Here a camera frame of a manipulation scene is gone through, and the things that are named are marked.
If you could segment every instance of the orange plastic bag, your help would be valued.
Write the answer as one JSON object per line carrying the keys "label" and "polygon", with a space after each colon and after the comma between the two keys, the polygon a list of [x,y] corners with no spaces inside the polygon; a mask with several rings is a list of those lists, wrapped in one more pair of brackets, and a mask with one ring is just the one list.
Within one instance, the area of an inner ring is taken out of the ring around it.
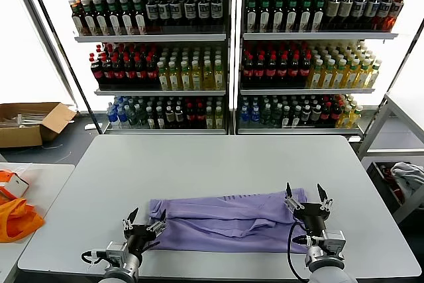
{"label": "orange plastic bag", "polygon": [[0,243],[25,238],[44,224],[43,218],[23,198],[0,205]]}

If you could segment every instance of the shelf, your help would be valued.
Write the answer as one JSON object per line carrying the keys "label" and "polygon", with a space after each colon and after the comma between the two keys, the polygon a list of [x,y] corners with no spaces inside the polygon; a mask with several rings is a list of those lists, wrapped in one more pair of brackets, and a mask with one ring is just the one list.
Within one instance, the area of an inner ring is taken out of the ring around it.
{"label": "shelf", "polygon": [[241,89],[241,95],[309,95],[372,93],[375,89]]}
{"label": "shelf", "polygon": [[158,90],[96,90],[95,95],[122,95],[122,96],[224,96],[225,91],[158,91]]}
{"label": "shelf", "polygon": [[244,33],[245,40],[351,40],[394,39],[390,32],[252,32]]}
{"label": "shelf", "polygon": [[357,129],[238,129],[240,135],[345,135],[362,136]]}
{"label": "shelf", "polygon": [[142,36],[76,36],[77,42],[188,42],[225,41],[225,33],[212,34],[146,34]]}

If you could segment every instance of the cardboard box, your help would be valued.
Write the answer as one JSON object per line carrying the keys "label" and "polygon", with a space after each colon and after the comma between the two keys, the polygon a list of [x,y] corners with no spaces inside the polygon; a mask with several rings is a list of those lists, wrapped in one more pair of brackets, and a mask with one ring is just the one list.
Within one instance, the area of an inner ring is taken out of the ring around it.
{"label": "cardboard box", "polygon": [[52,141],[76,115],[68,106],[52,103],[0,104],[0,118],[16,117],[18,113],[48,113],[41,125],[0,128],[0,148],[38,146]]}

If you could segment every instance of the black cable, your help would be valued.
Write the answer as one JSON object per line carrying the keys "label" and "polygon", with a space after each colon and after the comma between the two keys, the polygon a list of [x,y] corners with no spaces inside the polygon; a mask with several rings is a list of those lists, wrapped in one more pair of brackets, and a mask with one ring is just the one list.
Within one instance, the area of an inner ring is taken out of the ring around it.
{"label": "black cable", "polygon": [[288,241],[287,241],[287,260],[288,260],[288,262],[289,262],[290,270],[293,272],[294,276],[295,276],[295,277],[296,277],[296,278],[297,278],[300,282],[308,283],[308,282],[309,282],[309,280],[306,280],[306,279],[304,279],[304,278],[301,278],[301,277],[300,277],[300,275],[296,272],[296,270],[294,269],[293,264],[292,264],[292,258],[291,258],[291,256],[290,256],[290,247],[291,247],[291,245],[292,245],[292,235],[293,235],[294,227],[295,227],[296,225],[300,225],[300,223],[295,222],[295,223],[293,223],[293,225],[292,225],[292,226],[291,226],[291,228],[290,228],[290,232],[289,232],[289,239],[288,239]]}

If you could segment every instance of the white table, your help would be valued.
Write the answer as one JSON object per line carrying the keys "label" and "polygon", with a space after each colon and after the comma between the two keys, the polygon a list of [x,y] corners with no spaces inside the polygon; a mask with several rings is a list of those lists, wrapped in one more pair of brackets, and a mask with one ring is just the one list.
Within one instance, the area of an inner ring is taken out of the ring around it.
{"label": "white table", "polygon": [[[317,201],[319,182],[334,198],[327,227],[344,232],[346,270],[357,278],[419,276],[421,269],[343,137],[128,136],[92,142],[19,260],[22,270],[100,275],[81,253],[124,241],[121,220],[151,198],[278,192],[290,182]],[[210,280],[293,279],[286,253],[148,251],[140,276]],[[309,277],[304,255],[295,268]]]}
{"label": "white table", "polygon": [[[37,213],[44,217],[75,166],[0,162],[0,169],[17,171],[22,167],[28,168],[20,176],[30,184],[24,198],[27,198],[28,204],[35,205]],[[31,237],[32,235],[29,235],[13,243],[0,243],[0,283],[13,281],[16,263]]]}
{"label": "white table", "polygon": [[[387,118],[394,113],[400,121],[405,123],[415,136],[424,143],[424,93],[393,90],[384,96],[387,103],[383,105],[366,134],[360,148],[359,159],[365,156],[423,156],[424,149],[370,149],[372,143],[383,127]],[[424,201],[424,186],[421,186],[398,210],[393,213],[397,223],[403,221],[412,211]]]}

